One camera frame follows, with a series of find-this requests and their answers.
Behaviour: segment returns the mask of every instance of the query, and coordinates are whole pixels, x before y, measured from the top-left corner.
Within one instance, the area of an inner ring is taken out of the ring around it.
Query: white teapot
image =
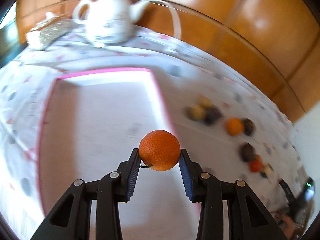
[[[128,0],[81,0],[72,17],[78,24],[85,24],[87,37],[92,42],[117,43],[133,34],[133,23],[140,20],[148,1],[130,5]],[[79,12],[88,5],[87,20],[79,18]]]

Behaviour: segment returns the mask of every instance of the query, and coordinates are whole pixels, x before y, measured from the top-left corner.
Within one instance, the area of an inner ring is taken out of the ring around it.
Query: yellow fruit
[[[190,119],[199,121],[205,118],[205,109],[198,105],[187,108],[187,115]]]
[[[180,144],[171,133],[155,130],[141,140],[139,155],[148,168],[155,171],[167,171],[173,168],[180,158]]]
[[[244,124],[240,119],[232,117],[226,122],[226,130],[229,135],[235,136],[244,131]]]
[[[212,107],[212,102],[209,98],[206,98],[204,96],[201,96],[198,100],[198,104],[200,106],[202,106],[203,108],[209,108],[209,107]]]

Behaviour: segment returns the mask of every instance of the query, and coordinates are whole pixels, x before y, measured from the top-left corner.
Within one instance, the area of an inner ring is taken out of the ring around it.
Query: orange
[[[261,166],[263,166],[262,157],[259,154],[256,155],[256,160],[261,163]]]
[[[236,117],[232,117],[226,122],[226,130],[229,135],[235,136],[244,131],[244,124]]]
[[[173,168],[180,158],[178,139],[164,130],[148,133],[139,144],[139,155],[146,168],[167,171]]]

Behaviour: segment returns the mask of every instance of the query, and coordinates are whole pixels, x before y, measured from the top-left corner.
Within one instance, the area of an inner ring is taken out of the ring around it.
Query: pink border
[[[120,71],[146,71],[146,72],[152,73],[152,71],[147,68],[134,68],[134,67],[102,68],[102,69],[94,69],[94,70],[66,74],[58,77],[57,79],[62,80],[66,78],[79,77],[79,76],[85,76],[85,75],[91,75],[91,74],[106,73],[106,72],[120,72]]]
[[[43,109],[43,114],[42,117],[40,119],[39,122],[39,131],[38,131],[38,140],[37,140],[37,173],[38,173],[38,180],[37,180],[37,189],[39,192],[39,198],[41,201],[41,205],[42,205],[42,211],[44,213],[44,215],[46,216],[48,214],[48,212],[45,212],[44,210],[44,200],[43,200],[43,194],[41,192],[41,186],[40,186],[40,145],[41,145],[41,139],[42,139],[42,130],[43,130],[43,125],[44,125],[44,120],[46,118],[47,112],[48,112],[48,106],[49,106],[49,102],[52,98],[52,94],[53,94],[53,89],[56,85],[57,79],[55,79],[52,83],[51,83],[51,87],[49,88],[49,92],[48,92],[48,97],[44,103],[44,109]]]
[[[160,103],[163,107],[163,114],[164,114],[164,119],[167,122],[170,132],[174,135],[177,136],[176,131],[173,128],[171,119],[169,117],[168,114],[168,110],[167,110],[167,105],[164,101],[163,95],[161,93],[160,87],[158,82],[156,81],[156,78],[153,74],[153,72],[150,69],[147,68],[134,68],[134,67],[121,67],[121,68],[103,68],[103,69],[95,69],[95,70],[88,70],[88,71],[81,71],[81,72],[76,72],[76,73],[71,73],[71,74],[65,74],[62,76],[57,77],[51,84],[51,87],[49,89],[48,92],[48,97],[46,99],[46,102],[44,104],[44,111],[43,111],[43,115],[41,117],[40,123],[39,123],[39,131],[38,131],[38,140],[37,140],[37,172],[38,172],[38,181],[37,181],[37,188],[39,191],[39,197],[40,197],[40,201],[41,201],[41,205],[42,205],[42,209],[43,209],[43,213],[46,216],[49,212],[48,210],[45,209],[44,207],[44,199],[43,199],[43,194],[41,191],[41,184],[40,184],[40,146],[41,146],[41,140],[42,140],[42,131],[43,131],[43,126],[44,126],[44,120],[46,118],[46,115],[48,113],[48,106],[50,103],[50,100],[52,98],[52,94],[53,94],[53,90],[54,87],[57,83],[57,81],[59,80],[63,80],[63,79],[68,79],[68,78],[73,78],[73,77],[79,77],[79,76],[84,76],[84,75],[91,75],[91,74],[98,74],[98,73],[106,73],[106,72],[121,72],[121,71],[145,71],[145,72],[149,72],[151,75],[151,80],[154,83],[155,87],[156,87],[156,93],[158,95],[158,99],[160,100]]]

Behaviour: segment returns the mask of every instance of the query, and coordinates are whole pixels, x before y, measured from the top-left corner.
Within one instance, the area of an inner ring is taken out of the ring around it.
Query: white tablecloth
[[[278,180],[300,190],[300,158],[290,142],[291,122],[246,78],[215,57],[172,37],[137,27],[127,42],[92,47],[75,30],[45,51],[26,48],[0,70],[0,212],[20,239],[29,239],[44,218],[38,191],[39,125],[48,94],[59,75],[87,69],[137,66],[155,74],[181,147],[220,180],[244,179],[270,211],[286,204]],[[199,94],[224,117],[214,126],[189,120],[185,106]],[[228,117],[249,118],[253,137],[230,137]],[[252,144],[275,172],[269,179],[251,173],[238,148]]]

